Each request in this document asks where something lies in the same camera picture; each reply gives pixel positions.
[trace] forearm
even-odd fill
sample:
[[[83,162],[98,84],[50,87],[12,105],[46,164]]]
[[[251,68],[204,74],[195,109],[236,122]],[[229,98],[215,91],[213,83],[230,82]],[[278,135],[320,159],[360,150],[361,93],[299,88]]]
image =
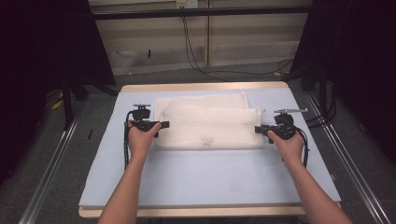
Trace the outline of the forearm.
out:
[[[288,167],[310,223],[352,223],[302,164]]]
[[[131,160],[98,223],[135,223],[144,161]]]

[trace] white towel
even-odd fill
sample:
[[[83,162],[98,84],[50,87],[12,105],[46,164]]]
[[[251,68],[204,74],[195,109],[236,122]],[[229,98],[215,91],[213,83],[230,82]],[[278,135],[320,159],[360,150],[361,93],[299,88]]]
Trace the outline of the white towel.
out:
[[[170,121],[154,143],[171,148],[251,148],[262,147],[263,137],[254,132],[260,125],[259,108],[248,108],[244,93],[206,95],[157,101],[159,120]]]

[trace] metal rail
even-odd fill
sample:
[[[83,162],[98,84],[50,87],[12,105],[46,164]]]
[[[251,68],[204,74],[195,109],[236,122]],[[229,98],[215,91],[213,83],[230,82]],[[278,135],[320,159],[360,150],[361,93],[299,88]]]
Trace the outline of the metal rail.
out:
[[[31,198],[30,202],[26,206],[23,215],[20,219],[20,224],[33,224],[35,223],[35,219],[37,218],[38,212],[43,205],[44,200],[50,190],[50,184],[52,183],[53,178],[56,175],[56,171],[58,170],[59,164],[64,156],[64,152],[67,149],[67,146],[70,142],[70,139],[73,136],[74,130],[76,129],[78,119],[81,115],[82,108],[84,106],[84,102],[79,104],[78,112],[73,119],[70,127],[64,131],[58,146],[55,149],[55,152],[49,162],[49,166],[47,167],[46,172],[44,173],[38,187],[35,189],[35,193]]]
[[[90,14],[45,15],[44,17],[68,20],[125,20],[171,17],[199,17],[199,16],[232,16],[255,14],[290,14],[307,13],[312,11],[336,10],[336,7],[284,6],[284,7],[209,7],[159,9],[145,11],[104,11]]]
[[[332,142],[332,146],[334,147],[335,152],[339,156],[341,162],[344,164],[344,167],[346,168],[346,171],[348,172],[352,182],[354,183],[356,189],[361,195],[361,198],[363,199],[364,203],[372,214],[375,223],[390,224],[391,222],[387,214],[385,213],[385,210],[383,209],[380,201],[375,196],[367,182],[364,180],[361,172],[359,171],[355,162],[350,157],[347,148],[344,146],[337,132],[330,124],[330,122],[325,122],[323,117],[320,115],[318,100],[314,95],[311,94],[307,94],[307,98],[309,103],[312,105],[312,108],[314,108],[316,115],[319,117],[320,122],[322,123],[323,130],[326,132],[330,141]]]

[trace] wire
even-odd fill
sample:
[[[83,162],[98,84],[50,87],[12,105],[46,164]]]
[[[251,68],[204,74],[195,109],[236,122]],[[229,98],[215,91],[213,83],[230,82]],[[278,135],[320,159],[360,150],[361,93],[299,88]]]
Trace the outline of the wire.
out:
[[[191,41],[190,41],[190,35],[189,35],[189,28],[187,27],[187,22],[186,22],[186,18],[182,17],[183,19],[183,26],[184,26],[184,37],[185,37],[185,41],[186,41],[186,53],[187,53],[187,59],[189,60],[189,64],[191,66],[191,68],[193,68],[195,71],[201,73],[202,75],[206,76],[206,77],[211,77],[220,81],[225,81],[225,82],[230,82],[229,80],[223,79],[223,78],[219,78],[219,77],[212,77],[210,75],[208,75],[206,72],[202,71],[201,68],[198,66],[196,60],[195,60],[195,56],[194,53],[192,52],[192,46],[191,46]],[[191,59],[190,59],[190,54],[189,54],[189,46],[190,46],[190,52],[191,52],[191,56],[193,58],[194,64],[196,67],[194,67],[194,65],[192,65]]]
[[[270,74],[273,74],[275,72],[281,71],[281,69],[285,68],[287,65],[289,65],[293,61],[293,59],[282,60],[282,61],[278,62],[276,70],[269,71],[269,72],[264,72],[264,73],[250,73],[250,72],[243,72],[243,71],[228,71],[228,70],[203,71],[198,66],[198,64],[197,64],[197,62],[195,60],[194,54],[192,52],[192,46],[191,46],[190,35],[189,35],[189,28],[187,26],[186,18],[182,17],[182,19],[183,19],[183,26],[184,26],[184,36],[185,36],[185,40],[186,40],[187,59],[189,60],[190,66],[195,71],[200,72],[204,76],[212,77],[212,76],[208,75],[210,73],[235,73],[235,74],[248,74],[248,75],[257,75],[257,76],[270,75]],[[195,66],[191,62],[189,50],[191,52],[191,56],[192,56],[192,59],[193,59],[193,62],[195,64]],[[221,81],[229,82],[229,80],[222,79],[222,78],[219,78],[219,77],[212,77],[212,78],[215,78],[215,79],[218,79],[218,80],[221,80]]]
[[[125,123],[124,123],[124,140],[123,140],[123,144],[124,144],[124,169],[126,169],[126,167],[129,164],[129,152],[128,152],[129,140],[128,140],[128,134],[129,134],[129,130],[131,128],[128,127],[128,122],[129,122],[129,117],[133,113],[134,113],[133,111],[129,111],[128,112],[128,114],[126,115]]]
[[[323,119],[323,121],[320,121],[319,123],[316,123],[316,124],[308,126],[309,129],[322,126],[322,125],[324,125],[324,124],[326,124],[326,123],[328,123],[328,122],[330,122],[330,121],[332,121],[334,119],[336,111],[337,111],[337,105],[336,105],[336,101],[335,101],[336,97],[335,96],[336,96],[336,89],[335,89],[334,85],[332,84],[332,96],[331,96],[331,99],[330,99],[329,108],[327,109],[327,117],[324,117],[322,115],[318,115],[318,116],[316,116],[316,117],[314,117],[312,119],[306,119],[305,120],[306,123],[309,123],[309,122],[312,122],[312,121],[316,121],[318,119]]]
[[[309,152],[309,148],[308,148],[308,138],[306,137],[305,132],[300,129],[297,128],[296,126],[294,126],[296,128],[296,131],[300,134],[300,136],[303,138],[304,141],[304,158],[303,158],[303,165],[306,168],[306,165],[308,164],[308,152]]]

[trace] hand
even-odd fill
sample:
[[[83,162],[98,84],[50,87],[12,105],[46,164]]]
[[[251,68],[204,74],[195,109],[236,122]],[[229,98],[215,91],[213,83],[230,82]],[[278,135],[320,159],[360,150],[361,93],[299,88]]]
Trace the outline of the hand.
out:
[[[131,127],[132,122],[128,122],[128,127]],[[149,148],[152,144],[152,139],[156,132],[161,129],[161,123],[157,122],[148,132],[143,132],[132,127],[128,133],[129,149],[131,150],[131,160],[145,160]]]
[[[268,136],[274,141],[279,149],[286,167],[289,168],[293,164],[303,164],[301,161],[301,154],[303,152],[304,140],[299,133],[296,133],[288,140],[281,139],[272,131],[268,131]]]

